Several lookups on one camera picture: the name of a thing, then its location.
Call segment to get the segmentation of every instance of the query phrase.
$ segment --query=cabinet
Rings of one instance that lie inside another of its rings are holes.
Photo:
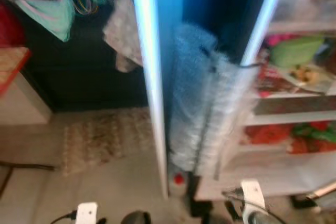
[[[234,49],[237,61],[246,66],[255,62],[266,34],[335,31],[335,3],[335,0],[135,0],[157,158],[165,196],[174,28],[183,21],[196,22],[206,27]],[[225,36],[224,31],[228,29],[229,36]],[[336,103],[335,85],[327,95],[331,102]],[[275,94],[268,99],[311,97],[314,95]],[[247,125],[324,120],[336,120],[336,110],[254,113],[248,119]],[[222,190],[239,186],[244,178],[259,180],[267,196],[305,193],[336,179],[336,168],[333,165],[335,162],[334,152],[289,155],[278,150],[242,148],[225,166],[219,179],[201,178],[195,198],[221,200]]]

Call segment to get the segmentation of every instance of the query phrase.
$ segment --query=green container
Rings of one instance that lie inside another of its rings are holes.
[[[271,62],[278,67],[308,63],[323,42],[323,37],[303,37],[280,42],[271,50]]]

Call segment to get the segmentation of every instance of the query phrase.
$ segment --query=tiled floor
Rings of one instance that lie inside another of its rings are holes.
[[[57,114],[45,126],[0,127],[0,160],[59,166],[64,126],[97,113],[106,112]],[[88,201],[98,203],[98,217],[107,217],[108,223],[120,223],[134,210],[148,211],[154,224],[200,223],[188,217],[176,199],[162,198],[154,149],[68,177],[61,171],[17,169],[0,199],[0,223],[48,224]],[[293,211],[286,198],[271,202],[289,223],[315,223],[310,212]],[[221,202],[215,211],[226,212]]]

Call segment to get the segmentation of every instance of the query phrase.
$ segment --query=hanging cloth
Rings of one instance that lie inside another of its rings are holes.
[[[116,69],[129,72],[142,66],[138,27],[132,0],[115,0],[114,12],[104,28],[105,42],[117,51]]]
[[[15,0],[32,19],[62,41],[68,41],[75,16],[71,0]]]

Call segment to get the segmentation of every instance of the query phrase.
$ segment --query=cable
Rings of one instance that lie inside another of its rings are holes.
[[[244,200],[244,199],[240,199],[240,198],[235,197],[235,196],[229,196],[224,191],[222,192],[222,195],[225,196],[225,197],[227,197],[228,199],[233,199],[235,201],[239,201],[239,202],[242,202],[242,203],[245,203],[245,204],[252,205],[252,206],[254,206],[256,208],[259,208],[260,210],[263,210],[263,211],[267,212],[269,215],[271,215],[272,217],[274,217],[275,219],[277,219],[281,224],[286,224],[286,222],[284,220],[282,220],[279,216],[277,216],[276,214],[274,214],[271,211],[267,210],[266,208],[259,206],[258,204],[255,204],[255,203],[253,203],[251,201],[247,201],[247,200]]]
[[[75,220],[76,219],[76,216],[77,216],[77,211],[74,210],[72,211],[71,213],[69,214],[66,214],[66,215],[63,215],[61,217],[58,217],[57,219],[53,220],[50,224],[54,224],[60,220],[63,220],[63,219],[71,219],[71,220]]]
[[[41,170],[50,170],[50,171],[57,170],[57,168],[52,165],[18,164],[18,163],[6,162],[6,161],[0,161],[0,166],[6,166],[10,168],[21,168],[21,169],[41,169]]]

